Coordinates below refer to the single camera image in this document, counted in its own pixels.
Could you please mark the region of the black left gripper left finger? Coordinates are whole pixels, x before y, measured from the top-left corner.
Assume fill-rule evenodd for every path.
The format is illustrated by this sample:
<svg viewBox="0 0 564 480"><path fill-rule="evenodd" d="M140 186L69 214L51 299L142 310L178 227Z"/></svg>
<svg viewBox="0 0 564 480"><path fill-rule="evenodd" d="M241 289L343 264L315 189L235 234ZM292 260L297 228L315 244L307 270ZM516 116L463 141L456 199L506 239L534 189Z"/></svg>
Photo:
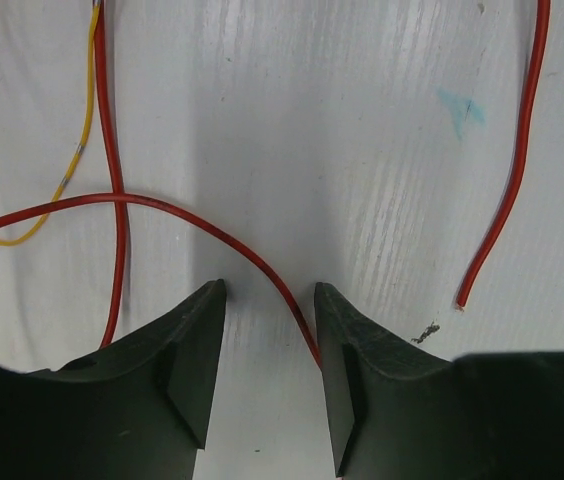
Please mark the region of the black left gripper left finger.
<svg viewBox="0 0 564 480"><path fill-rule="evenodd" d="M0 366L0 479L189 479L204 448L226 286L59 370Z"/></svg>

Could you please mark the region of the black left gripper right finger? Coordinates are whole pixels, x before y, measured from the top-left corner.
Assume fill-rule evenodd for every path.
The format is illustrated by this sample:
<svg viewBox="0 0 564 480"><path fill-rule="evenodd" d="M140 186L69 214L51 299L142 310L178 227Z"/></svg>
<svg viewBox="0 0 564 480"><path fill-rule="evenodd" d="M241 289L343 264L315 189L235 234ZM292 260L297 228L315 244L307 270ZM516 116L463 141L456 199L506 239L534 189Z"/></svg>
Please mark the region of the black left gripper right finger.
<svg viewBox="0 0 564 480"><path fill-rule="evenodd" d="M431 355L334 286L314 309L343 479L564 479L564 352Z"/></svg>

